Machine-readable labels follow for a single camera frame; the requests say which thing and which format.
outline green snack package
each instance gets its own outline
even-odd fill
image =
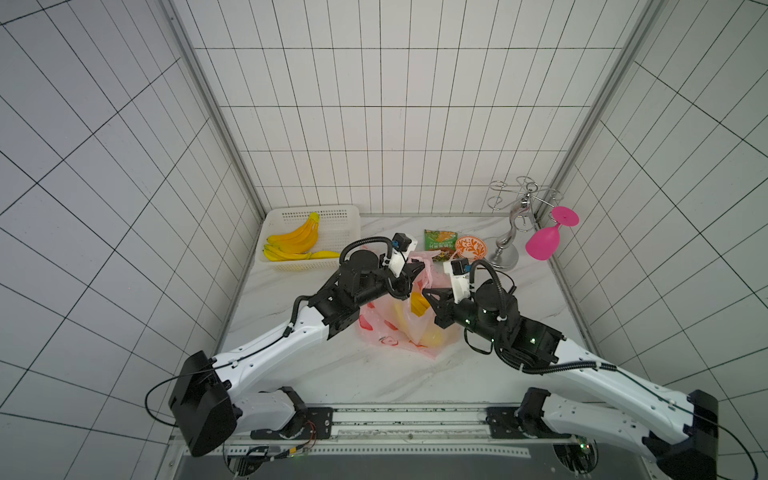
[[[424,250],[442,250],[442,253],[432,260],[445,262],[456,251],[456,239],[458,239],[456,232],[424,230]]]

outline red wire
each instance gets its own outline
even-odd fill
[[[309,423],[310,426],[312,427],[312,434],[310,435],[310,441],[314,440],[314,442],[312,442],[312,446],[311,447],[306,447],[306,450],[309,450],[309,449],[313,448],[315,446],[315,444],[317,443],[317,427],[315,427],[315,424],[312,423],[309,420],[307,420],[306,422]]]

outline metal stand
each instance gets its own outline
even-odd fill
[[[494,180],[489,185],[493,191],[512,192],[518,194],[518,196],[512,202],[504,205],[503,207],[498,206],[502,202],[502,197],[500,194],[496,194],[495,197],[488,198],[488,206],[494,211],[504,210],[507,207],[511,207],[511,210],[509,211],[509,231],[500,237],[485,240],[486,245],[493,245],[494,243],[496,245],[495,250],[488,252],[488,255],[486,255],[485,259],[498,270],[510,270],[517,266],[518,260],[520,260],[520,253],[518,253],[518,249],[512,243],[515,241],[515,237],[517,236],[518,231],[527,232],[533,228],[535,224],[535,218],[531,208],[533,200],[536,199],[551,207],[554,206],[543,198],[540,198],[534,194],[542,194],[542,196],[544,196],[543,193],[551,192],[549,194],[549,200],[552,200],[555,203],[559,202],[563,198],[559,191],[555,190],[554,188],[539,187],[538,184],[530,177],[520,176],[515,180],[518,182],[516,187],[521,188],[522,190],[506,190],[510,186],[500,180]],[[522,218],[524,223],[526,220],[530,221],[531,226],[524,230],[521,229],[515,224],[515,221],[518,218]]]

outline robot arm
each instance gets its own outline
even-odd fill
[[[388,253],[349,251],[365,243],[387,243]],[[235,432],[258,429],[296,431],[300,398],[292,389],[252,393],[251,387],[293,353],[331,339],[359,318],[359,308],[390,294],[405,299],[424,263],[408,263],[412,237],[372,237],[350,244],[339,269],[312,296],[300,296],[291,319],[257,339],[208,359],[192,355],[169,400],[190,453],[205,455]],[[484,260],[444,263],[452,288],[424,289],[435,323],[458,323],[492,342],[498,358],[520,372],[552,374],[603,399],[616,409],[572,402],[541,389],[529,389],[508,429],[536,438],[571,434],[607,442],[653,459],[675,480],[715,478],[717,400],[704,392],[688,396],[620,369],[565,339],[543,323],[521,316],[514,288],[502,289]],[[483,265],[492,279],[477,290],[474,270]]]
[[[347,259],[366,243],[385,243],[387,254],[357,250]],[[352,325],[368,302],[386,294],[408,298],[424,270],[423,262],[407,263],[415,248],[416,240],[404,233],[357,240],[342,250],[339,269],[317,293],[296,299],[290,320],[231,352],[212,359],[198,352],[185,360],[168,405],[192,456],[205,455],[235,432],[285,428],[301,403],[293,390],[252,393],[250,387],[295,352]]]
[[[492,266],[482,260],[492,277]],[[450,289],[424,289],[443,328],[458,323],[492,342],[498,358],[530,375],[556,375],[614,408],[573,402],[531,388],[505,425],[524,434],[579,435],[655,461],[674,480],[714,479],[717,473],[717,400],[699,390],[685,395],[656,385],[588,352],[560,332],[520,315],[514,287],[495,278],[477,290],[467,260],[445,263]]]

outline pink plastic bag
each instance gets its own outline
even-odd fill
[[[396,300],[389,295],[368,303],[360,309],[358,331],[372,344],[397,346],[435,358],[446,345],[454,343],[461,327],[451,325],[442,329],[435,325],[435,311],[429,307],[421,316],[412,311],[412,302],[425,288],[451,286],[442,265],[435,266],[432,258],[440,251],[413,252],[409,258],[424,262],[425,268],[416,277],[413,291],[407,300]]]

